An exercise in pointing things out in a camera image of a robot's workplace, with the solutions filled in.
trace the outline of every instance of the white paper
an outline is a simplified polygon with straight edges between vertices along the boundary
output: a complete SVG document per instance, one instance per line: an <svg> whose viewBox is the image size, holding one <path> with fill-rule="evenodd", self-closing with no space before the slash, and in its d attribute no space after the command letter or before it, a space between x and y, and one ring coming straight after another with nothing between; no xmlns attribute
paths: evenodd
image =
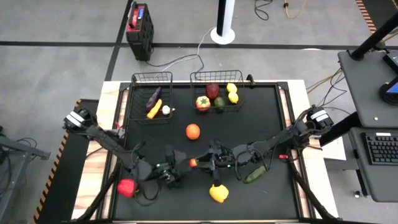
<svg viewBox="0 0 398 224"><path fill-rule="evenodd" d="M326 146L322 146L323 158L346 160L343 138L335 139Z"/></svg>

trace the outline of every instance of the orange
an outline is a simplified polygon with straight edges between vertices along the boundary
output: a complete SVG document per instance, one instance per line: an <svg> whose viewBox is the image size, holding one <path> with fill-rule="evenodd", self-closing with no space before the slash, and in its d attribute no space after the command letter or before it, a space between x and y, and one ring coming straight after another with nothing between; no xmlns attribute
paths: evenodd
<svg viewBox="0 0 398 224"><path fill-rule="evenodd" d="M196 140L200 135L200 128L195 124L190 124L186 129L187 137L191 140Z"/></svg>

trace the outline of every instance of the black and orange striped tape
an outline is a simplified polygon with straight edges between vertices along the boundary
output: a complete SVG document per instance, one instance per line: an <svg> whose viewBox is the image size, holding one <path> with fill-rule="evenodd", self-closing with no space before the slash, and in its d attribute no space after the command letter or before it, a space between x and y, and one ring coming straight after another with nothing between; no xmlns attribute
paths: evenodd
<svg viewBox="0 0 398 224"><path fill-rule="evenodd" d="M80 105L80 102L81 102L81 100L77 100L76 101L75 108ZM60 163L62 152L63 152L63 149L65 148L66 143L67 143L68 137L69 137L68 133L65 133L63 135L61 145L60 145L60 147L58 149L57 155L55 156L55 160L54 160L54 163L53 163L51 171L50 171L49 178L47 179L47 182L45 183L44 190L42 192L42 196L40 197L39 205L37 206L36 212L35 212L35 214L33 216L32 224L36 224L39 221L40 213L41 213L41 211L43 209L45 198L49 194L51 183L52 183L52 180L54 179L55 172L57 171L58 164Z"/></svg>
<svg viewBox="0 0 398 224"><path fill-rule="evenodd" d="M362 0L355 0L356 4L359 7L359 10L362 13L363 18L365 19L366 25L368 25L369 30L373 34L376 31L376 26L374 26L371 17L369 16L368 10L366 10L365 5L363 4Z"/></svg>

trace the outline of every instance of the eggplant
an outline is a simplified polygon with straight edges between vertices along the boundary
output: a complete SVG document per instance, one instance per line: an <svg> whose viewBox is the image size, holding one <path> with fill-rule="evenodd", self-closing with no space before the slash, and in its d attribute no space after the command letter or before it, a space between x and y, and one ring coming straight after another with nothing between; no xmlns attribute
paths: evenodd
<svg viewBox="0 0 398 224"><path fill-rule="evenodd" d="M156 102L160 98L161 94L162 94L162 88L158 87L155 93L148 100L148 103L146 105L147 112L149 112L156 105Z"/></svg>

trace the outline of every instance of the plastic fruit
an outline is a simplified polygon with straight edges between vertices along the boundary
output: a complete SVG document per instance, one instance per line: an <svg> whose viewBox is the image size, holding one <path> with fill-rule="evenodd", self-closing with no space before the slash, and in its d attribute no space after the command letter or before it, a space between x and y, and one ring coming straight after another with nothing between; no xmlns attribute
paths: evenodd
<svg viewBox="0 0 398 224"><path fill-rule="evenodd" d="M226 89L228 90L228 92L230 93L236 93L238 91L238 88L236 88L236 85L234 83L229 83L226 86Z"/></svg>
<svg viewBox="0 0 398 224"><path fill-rule="evenodd" d="M220 88L217 84L210 83L206 85L206 96L209 99L214 100L215 98L217 98L219 92Z"/></svg>
<svg viewBox="0 0 398 224"><path fill-rule="evenodd" d="M224 100L223 100L221 97L217 97L217 98L214 100L214 104L215 104L216 109L217 109L218 111L224 110L225 103L224 103Z"/></svg>
<svg viewBox="0 0 398 224"><path fill-rule="evenodd" d="M209 98L207 96L199 96L197 98L197 108L200 111L206 111L211 106Z"/></svg>
<svg viewBox="0 0 398 224"><path fill-rule="evenodd" d="M187 133L187 137L191 140L196 140L200 136L200 128L195 124L188 125L185 132Z"/></svg>
<svg viewBox="0 0 398 224"><path fill-rule="evenodd" d="M216 202L223 203L228 197L229 190L222 184L218 187L215 187L213 184L209 190L209 193L210 196L216 200Z"/></svg>
<svg viewBox="0 0 398 224"><path fill-rule="evenodd" d="M231 103L238 103L239 96L238 96L238 94L231 92L228 94L228 99L230 100Z"/></svg>

